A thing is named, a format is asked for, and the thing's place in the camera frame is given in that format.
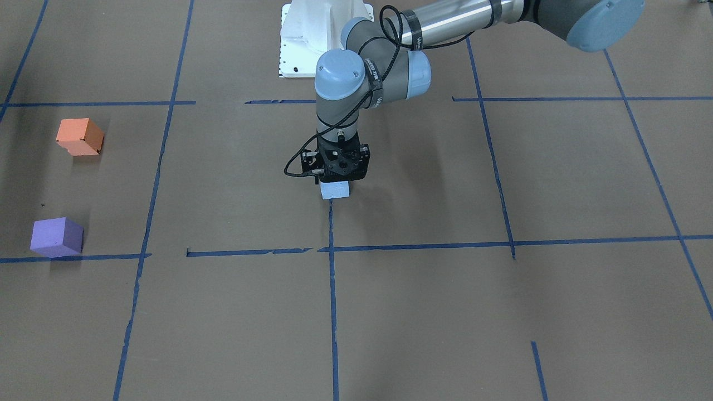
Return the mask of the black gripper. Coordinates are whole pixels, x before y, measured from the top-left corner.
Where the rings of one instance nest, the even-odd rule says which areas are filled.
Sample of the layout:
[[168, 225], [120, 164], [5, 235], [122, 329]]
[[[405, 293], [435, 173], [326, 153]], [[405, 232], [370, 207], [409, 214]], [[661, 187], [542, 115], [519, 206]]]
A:
[[301, 168], [303, 174], [314, 176], [316, 183], [362, 180], [370, 158], [368, 144], [361, 144], [358, 139], [337, 143], [319, 139], [316, 150], [301, 152]]

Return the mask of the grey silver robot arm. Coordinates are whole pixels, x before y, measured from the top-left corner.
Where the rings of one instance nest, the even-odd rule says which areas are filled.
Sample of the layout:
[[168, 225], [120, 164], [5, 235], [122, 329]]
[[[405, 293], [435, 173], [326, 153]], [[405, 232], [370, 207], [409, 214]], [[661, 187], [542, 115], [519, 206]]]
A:
[[316, 183], [363, 179], [371, 151], [358, 135], [359, 112], [420, 96], [431, 84], [426, 50], [464, 41], [499, 23], [530, 21], [584, 52], [616, 43], [639, 20], [644, 1], [438, 1], [382, 8], [377, 21], [352, 18], [341, 48], [316, 63], [316, 149], [295, 153]]

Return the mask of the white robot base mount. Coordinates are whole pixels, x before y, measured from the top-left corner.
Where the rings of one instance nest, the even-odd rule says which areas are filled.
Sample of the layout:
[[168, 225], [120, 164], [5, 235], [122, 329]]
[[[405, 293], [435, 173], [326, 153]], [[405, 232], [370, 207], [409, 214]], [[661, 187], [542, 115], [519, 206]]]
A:
[[363, 1], [292, 1], [281, 11], [279, 76], [314, 78], [318, 59], [342, 49], [342, 28], [353, 18], [374, 20], [372, 5]]

